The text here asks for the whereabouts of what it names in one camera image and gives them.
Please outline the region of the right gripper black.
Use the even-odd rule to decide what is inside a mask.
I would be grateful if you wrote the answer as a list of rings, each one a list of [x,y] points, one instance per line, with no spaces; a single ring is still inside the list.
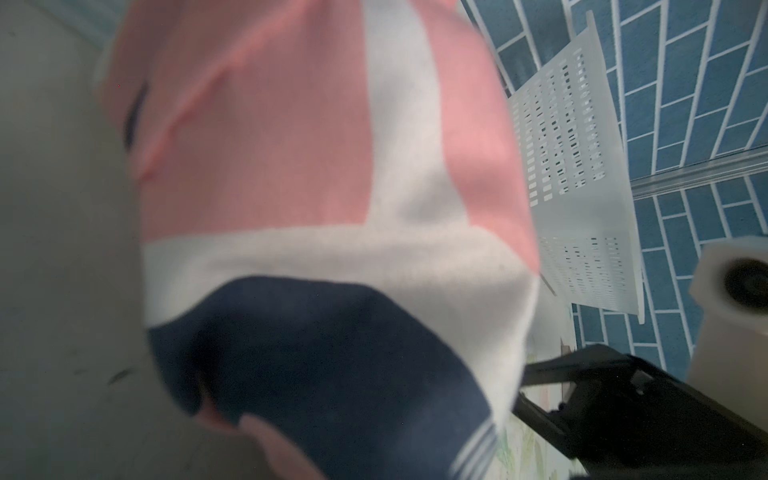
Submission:
[[[524,369],[521,385],[571,384],[546,411],[513,414],[587,479],[764,479],[767,435],[653,364],[593,345]]]

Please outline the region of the pink shark print shorts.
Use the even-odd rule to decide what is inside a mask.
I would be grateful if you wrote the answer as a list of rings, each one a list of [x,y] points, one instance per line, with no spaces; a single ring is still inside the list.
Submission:
[[[539,255],[498,74],[455,3],[134,1],[109,60],[177,407],[284,479],[484,477]]]

